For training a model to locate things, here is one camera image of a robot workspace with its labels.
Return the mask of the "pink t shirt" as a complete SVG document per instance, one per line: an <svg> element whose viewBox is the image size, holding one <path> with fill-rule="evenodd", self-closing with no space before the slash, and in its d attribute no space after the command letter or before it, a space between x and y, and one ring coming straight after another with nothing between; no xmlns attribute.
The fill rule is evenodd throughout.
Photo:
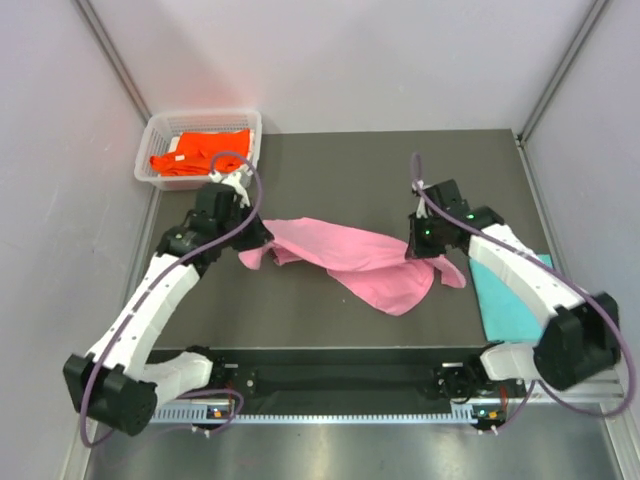
<svg viewBox="0 0 640 480"><path fill-rule="evenodd" d="M391 236L329 222L299 218L266 220L274 239L238 254L241 263L260 268L265 255L278 266L304 261L326 270L366 304L391 316L416 307L435 279L454 289L467 282L446 257L407 259L407 244Z"/></svg>

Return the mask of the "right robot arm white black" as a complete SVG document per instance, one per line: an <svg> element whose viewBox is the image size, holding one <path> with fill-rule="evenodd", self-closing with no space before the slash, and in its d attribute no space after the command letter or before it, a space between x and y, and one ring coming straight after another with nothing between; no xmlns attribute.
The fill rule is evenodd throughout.
<svg viewBox="0 0 640 480"><path fill-rule="evenodd" d="M618 307L608 294L571 287L535 258L487 206L471 208L455 181L412 183L419 198L409 217L409 258L436 258L458 249L494 274L534 316L537 341L500 341L487 347L467 370L469 388L487 396L504 380L543 381L565 391L616 366L621 347L612 332Z"/></svg>

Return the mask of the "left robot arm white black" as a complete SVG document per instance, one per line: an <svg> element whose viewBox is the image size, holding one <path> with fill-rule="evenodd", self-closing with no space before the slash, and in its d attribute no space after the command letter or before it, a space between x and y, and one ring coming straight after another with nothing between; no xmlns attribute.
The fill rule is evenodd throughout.
<svg viewBox="0 0 640 480"><path fill-rule="evenodd" d="M194 207L167 230L142 281L108 331L85 355L71 355L63 377L75 411L115 431L135 436L156 410L199 390L216 396L227 374L201 348L190 348L164 363L148 358L184 297L222 251L258 249L273 236L250 199L246 179L252 172L213 171L196 192Z"/></svg>

